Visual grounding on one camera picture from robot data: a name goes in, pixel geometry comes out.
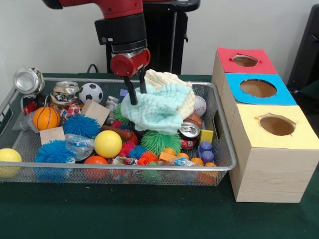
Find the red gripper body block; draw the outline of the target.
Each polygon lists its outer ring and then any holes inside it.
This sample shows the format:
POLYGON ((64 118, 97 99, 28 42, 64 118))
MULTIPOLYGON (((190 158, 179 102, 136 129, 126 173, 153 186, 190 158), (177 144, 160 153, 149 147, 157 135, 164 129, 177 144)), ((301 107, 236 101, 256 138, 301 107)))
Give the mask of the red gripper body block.
POLYGON ((110 68, 118 77, 132 77, 147 67, 150 59, 151 54, 147 48, 131 53, 119 53, 112 56, 110 68))

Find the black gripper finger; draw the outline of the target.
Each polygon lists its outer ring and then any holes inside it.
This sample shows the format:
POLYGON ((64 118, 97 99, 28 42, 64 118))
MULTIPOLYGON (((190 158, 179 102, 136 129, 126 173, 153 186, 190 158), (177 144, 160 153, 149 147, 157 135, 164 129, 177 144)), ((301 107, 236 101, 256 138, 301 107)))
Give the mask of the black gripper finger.
POLYGON ((146 74, 146 70, 145 69, 141 69, 139 71, 140 92, 142 94, 146 94, 147 93, 146 83, 145 83, 145 74, 146 74))
POLYGON ((137 100, 136 92, 131 82, 131 79, 127 76, 124 76, 123 79, 128 89, 131 105, 136 105, 138 103, 138 100, 137 100))

